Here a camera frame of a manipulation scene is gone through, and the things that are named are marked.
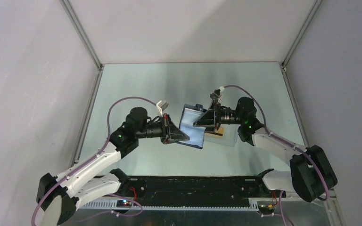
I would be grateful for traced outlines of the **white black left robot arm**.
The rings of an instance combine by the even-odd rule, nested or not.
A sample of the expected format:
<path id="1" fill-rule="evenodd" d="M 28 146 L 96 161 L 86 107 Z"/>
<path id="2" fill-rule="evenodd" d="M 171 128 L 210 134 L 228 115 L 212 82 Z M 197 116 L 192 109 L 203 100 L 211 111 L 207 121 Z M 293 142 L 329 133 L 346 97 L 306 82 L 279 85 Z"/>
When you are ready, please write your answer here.
<path id="1" fill-rule="evenodd" d="M 95 176 L 136 149 L 140 138 L 157 137 L 164 145 L 189 140 L 168 114 L 151 119 L 145 108 L 131 109 L 122 125 L 110 132 L 103 146 L 88 159 L 56 176 L 47 173 L 40 178 L 32 225 L 36 224 L 40 210 L 44 212 L 40 225 L 58 226 L 68 221 L 81 206 L 99 197 L 127 195 L 130 179 L 120 169 L 101 179 Z"/>

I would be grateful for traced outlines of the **clear plastic tray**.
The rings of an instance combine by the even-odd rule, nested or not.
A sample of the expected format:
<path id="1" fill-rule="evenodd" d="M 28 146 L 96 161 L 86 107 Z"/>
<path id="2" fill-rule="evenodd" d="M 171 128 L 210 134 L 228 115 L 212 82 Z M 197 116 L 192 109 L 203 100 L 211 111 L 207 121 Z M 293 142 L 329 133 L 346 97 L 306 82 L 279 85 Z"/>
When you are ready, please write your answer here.
<path id="1" fill-rule="evenodd" d="M 212 137 L 205 133 L 204 141 L 234 147 L 238 140 L 237 125 L 222 125 L 221 127 L 224 127 L 223 137 Z"/>

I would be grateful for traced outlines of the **blue leather card holder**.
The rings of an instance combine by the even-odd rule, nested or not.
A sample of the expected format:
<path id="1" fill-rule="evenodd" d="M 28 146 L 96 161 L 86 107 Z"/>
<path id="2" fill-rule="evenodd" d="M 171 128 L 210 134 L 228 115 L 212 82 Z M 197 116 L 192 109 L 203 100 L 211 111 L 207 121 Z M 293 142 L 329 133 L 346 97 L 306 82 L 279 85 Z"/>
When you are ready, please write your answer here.
<path id="1" fill-rule="evenodd" d="M 183 106 L 179 129 L 189 137 L 189 140 L 178 141 L 178 144 L 193 147 L 196 149 L 203 149 L 205 128 L 195 127 L 193 126 L 193 124 L 204 113 L 205 110 L 203 109 L 202 105 L 185 104 Z"/>

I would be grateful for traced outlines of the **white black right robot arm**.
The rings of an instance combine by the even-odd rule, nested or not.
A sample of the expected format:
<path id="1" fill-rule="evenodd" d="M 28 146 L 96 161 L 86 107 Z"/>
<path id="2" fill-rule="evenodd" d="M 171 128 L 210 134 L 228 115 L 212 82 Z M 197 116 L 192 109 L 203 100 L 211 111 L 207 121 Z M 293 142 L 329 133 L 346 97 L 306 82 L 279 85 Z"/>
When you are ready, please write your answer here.
<path id="1" fill-rule="evenodd" d="M 338 184 L 337 176 L 324 152 L 318 146 L 301 146 L 269 130 L 256 117 L 257 109 L 252 98 L 241 97 L 235 109 L 212 101 L 203 115 L 193 122 L 214 132 L 222 125 L 238 125 L 237 133 L 242 142 L 269 151 L 287 164 L 289 171 L 270 169 L 256 182 L 255 190 L 262 197 L 273 191 L 296 193 L 306 202 L 312 202 Z"/>

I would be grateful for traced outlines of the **gold card with black stripe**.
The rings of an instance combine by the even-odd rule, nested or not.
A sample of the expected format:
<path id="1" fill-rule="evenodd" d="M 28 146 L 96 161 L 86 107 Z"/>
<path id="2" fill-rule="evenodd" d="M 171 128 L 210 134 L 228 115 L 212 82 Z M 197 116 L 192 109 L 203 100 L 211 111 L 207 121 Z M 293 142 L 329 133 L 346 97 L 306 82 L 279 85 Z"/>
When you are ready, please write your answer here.
<path id="1" fill-rule="evenodd" d="M 224 135 L 224 127 L 219 127 L 218 129 L 207 128 L 207 129 L 205 129 L 205 133 L 208 136 L 212 136 L 212 137 L 223 137 L 223 135 Z"/>

